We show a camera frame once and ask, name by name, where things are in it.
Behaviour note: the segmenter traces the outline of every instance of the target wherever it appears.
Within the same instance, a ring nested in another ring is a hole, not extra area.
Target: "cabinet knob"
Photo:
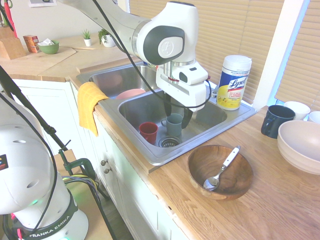
[[[110,169],[106,168],[103,172],[104,172],[105,174],[108,174],[110,171],[112,171],[111,167],[110,167]]]
[[[102,160],[101,162],[100,162],[100,164],[102,165],[102,166],[104,166],[104,165],[106,165],[106,163],[108,162],[108,160]]]

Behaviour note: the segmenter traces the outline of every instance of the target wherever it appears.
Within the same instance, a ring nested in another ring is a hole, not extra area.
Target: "gray mug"
[[[162,126],[166,127],[166,133],[169,136],[177,137],[181,134],[182,131],[182,120],[184,119],[178,113],[172,113],[170,116],[167,116],[166,119],[161,121]]]

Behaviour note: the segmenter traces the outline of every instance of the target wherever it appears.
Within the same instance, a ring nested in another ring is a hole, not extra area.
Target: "sink drain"
[[[159,141],[159,147],[171,148],[181,143],[180,139],[174,136],[167,136]]]

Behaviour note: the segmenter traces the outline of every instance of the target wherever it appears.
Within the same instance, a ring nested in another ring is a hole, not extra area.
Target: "spoon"
[[[240,146],[236,146],[229,156],[225,159],[219,173],[215,176],[211,176],[204,181],[203,187],[208,191],[214,191],[219,186],[219,176],[220,174],[230,165],[230,163],[235,159],[238,152],[240,150]]]

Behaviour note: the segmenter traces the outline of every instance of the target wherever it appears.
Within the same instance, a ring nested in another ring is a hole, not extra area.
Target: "black mug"
[[[264,118],[261,133],[270,138],[278,137],[278,129],[284,122],[293,120],[296,114],[293,110],[282,105],[272,105],[268,108]]]

